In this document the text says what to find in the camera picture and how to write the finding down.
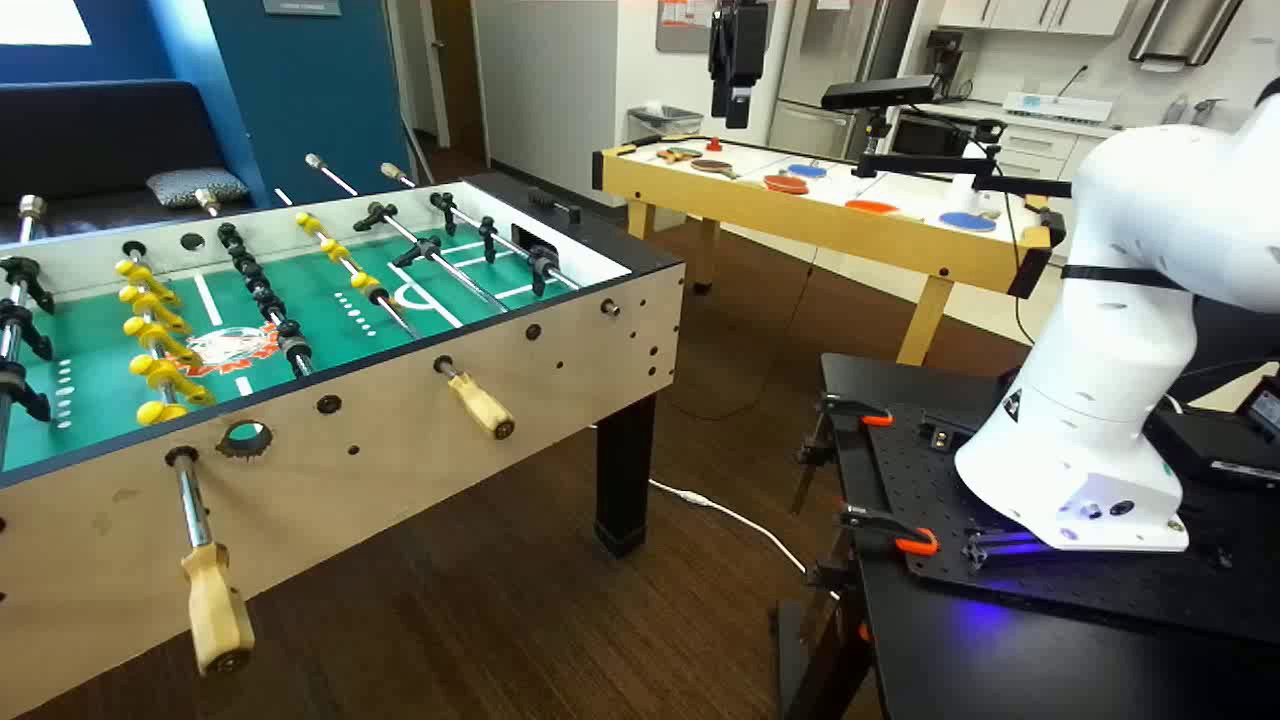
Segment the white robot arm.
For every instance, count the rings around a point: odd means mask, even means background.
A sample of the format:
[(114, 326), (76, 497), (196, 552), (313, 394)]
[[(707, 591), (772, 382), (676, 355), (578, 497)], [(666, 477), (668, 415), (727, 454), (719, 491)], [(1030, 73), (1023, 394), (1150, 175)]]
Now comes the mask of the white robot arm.
[(1183, 483), (1144, 434), (1194, 365), (1194, 300), (1280, 306), (1280, 93), (1241, 129), (1150, 124), (1074, 181), (1074, 239), (1039, 340), (961, 483), (1057, 552), (1183, 552)]

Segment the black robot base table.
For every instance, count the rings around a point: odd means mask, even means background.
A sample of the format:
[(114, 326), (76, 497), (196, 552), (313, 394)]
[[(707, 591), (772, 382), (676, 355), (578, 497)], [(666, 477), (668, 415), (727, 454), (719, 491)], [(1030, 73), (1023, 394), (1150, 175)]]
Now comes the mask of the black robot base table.
[(899, 556), (837, 508), (837, 556), (813, 583), (844, 623), (813, 646), (788, 714), (832, 714), (877, 684), (887, 720), (1280, 720), (1277, 497), (1196, 483), (1179, 556), (1057, 552), (953, 470), (953, 445), (995, 405), (989, 380), (829, 353), (821, 401), (896, 415), (817, 433), (841, 508), (933, 529), (941, 552)]

